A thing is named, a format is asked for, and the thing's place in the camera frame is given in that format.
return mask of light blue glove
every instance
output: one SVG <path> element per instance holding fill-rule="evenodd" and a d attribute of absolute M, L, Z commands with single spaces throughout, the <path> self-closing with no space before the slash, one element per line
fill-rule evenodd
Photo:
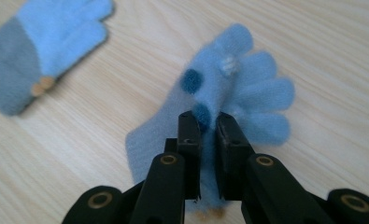
<path fill-rule="evenodd" d="M 288 139 L 289 123 L 275 111 L 291 105 L 293 85 L 287 78 L 276 78 L 271 55 L 263 51 L 247 55 L 251 48 L 248 29 L 235 24 L 193 57 L 158 113 L 127 135 L 135 182 L 146 177 L 152 158 L 163 152 L 165 139 L 177 137 L 177 117 L 187 110 L 192 110 L 203 131 L 202 200 L 187 202 L 187 211 L 225 205 L 214 172 L 215 122 L 220 111 L 238 120 L 251 144 L 280 145 Z"/>
<path fill-rule="evenodd" d="M 106 39 L 111 0 L 29 0 L 0 28 L 0 112 L 16 115 Z"/>

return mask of glove finger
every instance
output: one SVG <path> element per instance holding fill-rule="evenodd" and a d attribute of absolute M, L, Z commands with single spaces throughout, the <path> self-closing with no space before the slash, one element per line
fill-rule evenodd
<path fill-rule="evenodd" d="M 240 70 L 235 75 L 235 88 L 241 90 L 276 75 L 277 64 L 272 55 L 266 51 L 259 51 L 240 59 Z"/>
<path fill-rule="evenodd" d="M 45 63 L 43 73 L 57 77 L 106 39 L 106 28 L 99 21 L 87 22 L 62 44 L 55 60 Z"/>
<path fill-rule="evenodd" d="M 68 13 L 75 13 L 91 1 L 92 0 L 62 0 L 60 5 L 61 9 L 67 11 Z"/>
<path fill-rule="evenodd" d="M 294 100 L 294 86 L 286 77 L 265 80 L 239 91 L 232 102 L 250 112 L 285 110 Z"/>
<path fill-rule="evenodd" d="M 250 114 L 239 125 L 251 144 L 278 146 L 290 136 L 289 121 L 280 114 Z"/>
<path fill-rule="evenodd" d="M 111 0 L 92 0 L 75 13 L 82 21 L 100 21 L 111 14 L 113 10 Z"/>
<path fill-rule="evenodd" d="M 248 28 L 237 23 L 217 36 L 210 47 L 222 55 L 239 56 L 253 48 L 253 39 Z"/>

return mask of wooden table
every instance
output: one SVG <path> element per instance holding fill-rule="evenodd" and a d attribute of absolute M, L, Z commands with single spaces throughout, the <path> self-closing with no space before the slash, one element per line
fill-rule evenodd
<path fill-rule="evenodd" d="M 233 22 L 292 78 L 292 136 L 255 147 L 326 198 L 369 195 L 369 0 L 117 0 L 108 41 L 24 113 L 0 115 L 0 223 L 59 223 L 80 194 L 134 183 L 125 135 L 149 119 L 192 55 Z M 24 0 L 0 0 L 0 25 Z M 186 223 L 198 223 L 186 216 Z M 244 223 L 240 203 L 210 223 Z"/>

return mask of child's glove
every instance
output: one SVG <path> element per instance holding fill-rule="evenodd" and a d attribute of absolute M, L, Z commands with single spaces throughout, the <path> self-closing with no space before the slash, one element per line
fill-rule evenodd
<path fill-rule="evenodd" d="M 19 114 L 106 39 L 111 0 L 29 0 L 0 28 L 0 112 Z"/>

